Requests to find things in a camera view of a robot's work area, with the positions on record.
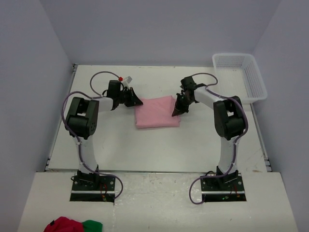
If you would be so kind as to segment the pink t shirt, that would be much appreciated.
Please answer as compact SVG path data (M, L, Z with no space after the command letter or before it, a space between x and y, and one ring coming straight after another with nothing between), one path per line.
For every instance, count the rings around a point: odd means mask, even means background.
M172 116L176 99L170 96L142 99L143 105L135 107L137 129L173 128L180 126L180 117Z

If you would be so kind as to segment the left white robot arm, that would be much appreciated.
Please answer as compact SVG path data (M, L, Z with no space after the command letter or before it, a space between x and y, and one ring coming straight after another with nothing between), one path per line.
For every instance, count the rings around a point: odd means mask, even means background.
M97 129L99 113L115 110L120 104L135 107L142 106L143 102L132 87L124 85L120 80L111 80L108 89L98 97L90 97L80 91L72 92L70 95L73 94L81 94L84 98L72 98L67 115L62 112L61 117L65 129L77 146L79 169L75 182L95 190L100 186L104 175L98 170L93 147L93 135Z

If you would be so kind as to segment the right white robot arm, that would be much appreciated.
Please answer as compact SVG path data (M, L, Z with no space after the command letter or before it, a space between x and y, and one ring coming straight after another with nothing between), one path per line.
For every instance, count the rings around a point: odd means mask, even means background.
M213 110L215 130L221 138L220 160L213 176L205 176L206 183L221 190L228 189L237 180L238 144L248 131L248 119L238 96L226 97L197 84L192 76L181 80L181 93L177 94L172 116L189 112L189 105L202 103Z

